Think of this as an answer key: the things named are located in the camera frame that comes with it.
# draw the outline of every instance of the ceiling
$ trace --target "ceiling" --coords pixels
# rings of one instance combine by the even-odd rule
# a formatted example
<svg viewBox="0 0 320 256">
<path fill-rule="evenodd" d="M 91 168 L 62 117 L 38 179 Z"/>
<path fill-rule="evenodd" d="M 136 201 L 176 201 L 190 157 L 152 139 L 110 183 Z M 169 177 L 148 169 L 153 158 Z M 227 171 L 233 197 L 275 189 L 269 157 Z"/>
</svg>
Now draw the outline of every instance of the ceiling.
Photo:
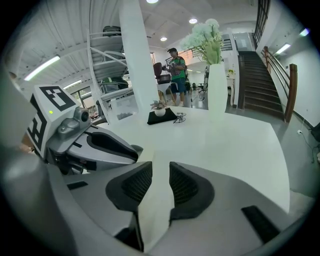
<svg viewBox="0 0 320 256">
<path fill-rule="evenodd" d="M 191 32 L 189 19 L 205 22 L 216 19 L 220 25 L 252 22 L 257 18 L 257 0 L 159 0 L 150 4 L 139 0 L 149 45 L 167 48 Z M 119 26 L 118 0 L 43 0 L 24 27 L 31 35 L 23 42 L 17 83 L 23 89 L 38 84 L 69 85 L 82 80 L 90 85 L 87 30 L 102 32 L 104 26 Z M 26 75 L 40 64 L 59 55 L 30 81 Z"/>
<path fill-rule="evenodd" d="M 167 48 L 189 34 L 196 18 L 198 23 L 216 19 L 220 26 L 256 22 L 257 0 L 159 0 L 150 4 L 139 0 L 149 45 Z"/>
</svg>

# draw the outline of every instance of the white pillar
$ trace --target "white pillar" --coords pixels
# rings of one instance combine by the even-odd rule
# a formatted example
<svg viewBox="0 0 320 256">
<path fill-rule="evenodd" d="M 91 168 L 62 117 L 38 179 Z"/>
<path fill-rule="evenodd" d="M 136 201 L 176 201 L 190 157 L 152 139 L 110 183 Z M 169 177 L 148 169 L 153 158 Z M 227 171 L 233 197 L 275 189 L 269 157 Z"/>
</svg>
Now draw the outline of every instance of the white pillar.
<svg viewBox="0 0 320 256">
<path fill-rule="evenodd" d="M 240 75 L 239 75 L 239 60 L 238 60 L 238 51 L 236 47 L 236 42 L 234 38 L 234 34 L 230 27 L 227 28 L 228 35 L 230 37 L 230 42 L 232 46 L 232 53 L 233 53 L 233 63 L 234 63 L 234 100 L 233 104 L 238 106 L 238 98 L 239 98 L 239 84 L 240 84 Z"/>
<path fill-rule="evenodd" d="M 119 18 L 123 49 L 139 113 L 151 111 L 159 100 L 146 29 L 139 0 L 120 0 Z"/>
</svg>

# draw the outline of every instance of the table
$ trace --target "table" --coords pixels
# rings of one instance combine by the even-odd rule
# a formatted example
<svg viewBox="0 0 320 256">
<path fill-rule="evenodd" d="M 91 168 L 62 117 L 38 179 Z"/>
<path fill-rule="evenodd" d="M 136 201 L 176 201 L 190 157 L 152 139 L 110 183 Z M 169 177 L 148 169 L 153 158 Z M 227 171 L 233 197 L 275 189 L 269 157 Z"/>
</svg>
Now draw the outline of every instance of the table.
<svg viewBox="0 0 320 256">
<path fill-rule="evenodd" d="M 152 184 L 139 206 L 146 252 L 169 227 L 170 210 L 174 207 L 169 185 L 170 161 L 236 177 L 289 212 L 288 170 L 271 124 L 228 113 L 221 123 L 211 123 L 209 110 L 171 110 L 186 113 L 186 121 L 148 125 L 134 115 L 112 125 L 99 125 L 129 144 L 143 147 L 139 162 L 152 161 Z M 201 133 L 195 132 L 200 127 Z"/>
</svg>

